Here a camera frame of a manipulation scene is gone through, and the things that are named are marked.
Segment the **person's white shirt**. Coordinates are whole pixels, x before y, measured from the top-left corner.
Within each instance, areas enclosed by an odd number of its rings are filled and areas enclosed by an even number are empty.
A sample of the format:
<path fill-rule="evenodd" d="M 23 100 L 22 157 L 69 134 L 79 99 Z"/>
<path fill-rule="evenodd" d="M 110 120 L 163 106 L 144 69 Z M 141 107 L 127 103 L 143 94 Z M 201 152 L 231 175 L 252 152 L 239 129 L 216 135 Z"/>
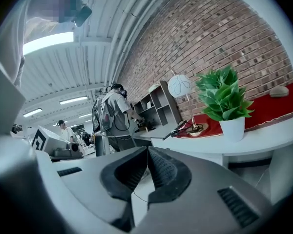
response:
<path fill-rule="evenodd" d="M 0 69 L 17 87 L 21 86 L 24 41 L 34 31 L 38 19 L 29 18 L 32 0 L 18 0 L 0 26 Z"/>

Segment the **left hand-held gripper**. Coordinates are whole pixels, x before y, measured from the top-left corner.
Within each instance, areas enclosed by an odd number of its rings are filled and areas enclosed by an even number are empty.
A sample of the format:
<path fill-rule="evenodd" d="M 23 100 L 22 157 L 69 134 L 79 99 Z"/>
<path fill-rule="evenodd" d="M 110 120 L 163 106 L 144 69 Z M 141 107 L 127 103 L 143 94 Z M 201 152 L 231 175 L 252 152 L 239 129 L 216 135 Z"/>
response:
<path fill-rule="evenodd" d="M 77 143 L 69 142 L 41 126 L 35 133 L 32 147 L 35 150 L 46 152 L 51 160 L 69 160 L 83 157 Z"/>

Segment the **red table cloth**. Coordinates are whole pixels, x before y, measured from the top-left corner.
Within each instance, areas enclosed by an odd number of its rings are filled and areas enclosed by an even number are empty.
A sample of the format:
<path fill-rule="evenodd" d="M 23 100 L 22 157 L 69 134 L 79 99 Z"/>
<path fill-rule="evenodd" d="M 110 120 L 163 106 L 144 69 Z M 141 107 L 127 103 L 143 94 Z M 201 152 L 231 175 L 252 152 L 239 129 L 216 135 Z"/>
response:
<path fill-rule="evenodd" d="M 253 101 L 250 109 L 254 111 L 251 113 L 251 117 L 245 119 L 245 132 L 277 124 L 293 117 L 293 83 L 286 87 L 289 89 L 289 95 L 286 97 L 270 97 L 267 94 Z M 196 115 L 194 119 L 196 123 L 205 125 L 203 131 L 194 136 L 180 130 L 175 137 L 191 139 L 221 136 L 223 134 L 219 122 L 207 115 Z"/>

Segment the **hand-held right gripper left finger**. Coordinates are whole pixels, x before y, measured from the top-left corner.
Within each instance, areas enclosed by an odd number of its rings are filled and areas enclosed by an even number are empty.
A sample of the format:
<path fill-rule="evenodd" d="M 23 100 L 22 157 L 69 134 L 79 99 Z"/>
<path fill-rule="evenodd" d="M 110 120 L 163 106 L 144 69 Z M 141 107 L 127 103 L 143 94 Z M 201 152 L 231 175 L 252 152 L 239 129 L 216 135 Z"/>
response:
<path fill-rule="evenodd" d="M 147 147 L 135 147 L 54 166 L 64 185 L 91 214 L 130 232 L 135 226 L 131 195 L 147 168 L 147 157 Z"/>

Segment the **globe table lamp gold stand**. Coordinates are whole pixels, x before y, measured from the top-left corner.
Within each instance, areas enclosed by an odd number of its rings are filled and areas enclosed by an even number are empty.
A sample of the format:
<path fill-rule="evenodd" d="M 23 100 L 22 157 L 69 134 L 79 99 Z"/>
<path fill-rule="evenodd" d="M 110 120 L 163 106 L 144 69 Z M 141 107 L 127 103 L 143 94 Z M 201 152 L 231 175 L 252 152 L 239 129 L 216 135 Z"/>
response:
<path fill-rule="evenodd" d="M 183 74 L 176 73 L 171 69 L 172 77 L 168 81 L 168 91 L 174 97 L 178 98 L 185 96 L 190 106 L 189 111 L 191 115 L 191 122 L 181 121 L 178 123 L 178 127 L 171 133 L 171 136 L 180 136 L 181 134 L 187 134 L 190 137 L 199 137 L 199 135 L 208 127 L 205 123 L 196 123 L 192 104 L 190 102 L 189 94 L 192 91 L 191 80 Z"/>

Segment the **beige oval stone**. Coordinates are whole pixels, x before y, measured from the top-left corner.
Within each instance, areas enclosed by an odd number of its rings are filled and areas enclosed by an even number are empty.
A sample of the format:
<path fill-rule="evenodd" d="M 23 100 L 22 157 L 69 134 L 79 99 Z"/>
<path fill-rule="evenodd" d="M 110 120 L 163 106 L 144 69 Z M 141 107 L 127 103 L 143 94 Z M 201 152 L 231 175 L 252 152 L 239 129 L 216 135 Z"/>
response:
<path fill-rule="evenodd" d="M 276 86 L 270 90 L 270 97 L 282 98 L 289 95 L 289 89 L 285 86 Z"/>

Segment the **grey shelf unit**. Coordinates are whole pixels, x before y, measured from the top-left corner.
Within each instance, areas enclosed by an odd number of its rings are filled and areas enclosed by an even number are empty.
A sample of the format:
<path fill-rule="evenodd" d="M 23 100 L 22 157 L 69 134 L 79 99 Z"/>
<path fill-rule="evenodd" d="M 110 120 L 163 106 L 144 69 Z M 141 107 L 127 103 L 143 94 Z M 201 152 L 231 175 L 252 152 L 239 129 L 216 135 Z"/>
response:
<path fill-rule="evenodd" d="M 147 103 L 151 102 L 151 107 L 147 108 Z M 164 126 L 169 123 L 177 124 L 181 121 L 180 113 L 177 109 L 173 96 L 168 91 L 165 81 L 159 84 L 141 100 L 133 104 L 134 110 L 152 127 Z"/>

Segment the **grey side cabinet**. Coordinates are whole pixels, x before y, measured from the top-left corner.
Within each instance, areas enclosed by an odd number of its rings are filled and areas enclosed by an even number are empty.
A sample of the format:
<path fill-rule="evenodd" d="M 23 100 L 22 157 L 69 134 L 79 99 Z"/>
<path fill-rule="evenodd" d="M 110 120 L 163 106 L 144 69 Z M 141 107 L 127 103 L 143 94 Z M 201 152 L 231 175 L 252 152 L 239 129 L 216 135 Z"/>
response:
<path fill-rule="evenodd" d="M 164 126 L 158 126 L 154 130 L 150 131 L 139 131 L 133 133 L 133 139 L 152 141 L 153 139 L 164 141 L 167 139 L 173 130 L 177 128 L 177 124 L 169 123 Z"/>

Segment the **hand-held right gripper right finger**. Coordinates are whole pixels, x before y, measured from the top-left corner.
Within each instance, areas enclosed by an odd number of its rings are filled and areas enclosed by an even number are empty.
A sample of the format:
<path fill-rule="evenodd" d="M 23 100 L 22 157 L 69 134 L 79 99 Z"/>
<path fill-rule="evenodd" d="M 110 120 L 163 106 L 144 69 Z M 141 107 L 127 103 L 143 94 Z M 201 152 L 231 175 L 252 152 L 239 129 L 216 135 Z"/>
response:
<path fill-rule="evenodd" d="M 135 234 L 252 234 L 272 204 L 237 174 L 214 162 L 150 147 L 184 163 L 191 181 L 171 202 L 151 203 Z"/>

